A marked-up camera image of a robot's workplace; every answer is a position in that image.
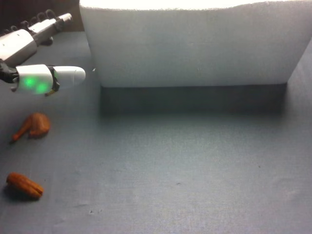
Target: foam block front face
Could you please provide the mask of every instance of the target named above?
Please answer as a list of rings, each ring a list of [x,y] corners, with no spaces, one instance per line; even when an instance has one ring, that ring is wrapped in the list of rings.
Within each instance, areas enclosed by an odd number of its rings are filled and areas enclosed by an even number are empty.
[[[104,87],[286,83],[312,37],[312,0],[80,0]]]

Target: gray table surface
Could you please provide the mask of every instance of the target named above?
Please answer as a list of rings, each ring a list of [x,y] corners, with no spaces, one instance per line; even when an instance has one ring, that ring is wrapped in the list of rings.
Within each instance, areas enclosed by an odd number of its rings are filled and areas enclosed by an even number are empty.
[[[31,63],[87,80],[49,98],[1,83],[1,234],[312,233],[312,44],[287,86],[103,89],[84,33]],[[50,133],[9,145],[37,111]],[[12,171],[43,197],[7,190]]]

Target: green light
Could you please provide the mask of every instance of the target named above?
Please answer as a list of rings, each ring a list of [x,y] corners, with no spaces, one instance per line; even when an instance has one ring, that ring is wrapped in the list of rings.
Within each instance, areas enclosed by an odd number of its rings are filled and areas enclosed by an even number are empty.
[[[24,80],[24,84],[27,88],[33,88],[34,85],[36,84],[36,78],[35,77],[27,77],[25,80]]]
[[[49,86],[45,83],[41,83],[36,87],[36,93],[37,94],[44,94],[49,91]]]

